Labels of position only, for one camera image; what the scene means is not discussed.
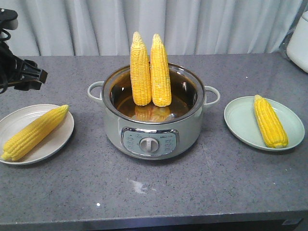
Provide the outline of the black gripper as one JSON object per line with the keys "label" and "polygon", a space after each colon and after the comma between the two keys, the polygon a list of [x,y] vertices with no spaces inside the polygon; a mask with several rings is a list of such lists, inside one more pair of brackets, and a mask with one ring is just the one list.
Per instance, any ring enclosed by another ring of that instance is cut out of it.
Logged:
{"label": "black gripper", "polygon": [[46,82],[48,73],[38,68],[36,62],[15,56],[6,41],[11,38],[9,30],[18,27],[18,14],[14,10],[0,10],[0,92],[4,93],[9,87],[16,90],[39,90]]}

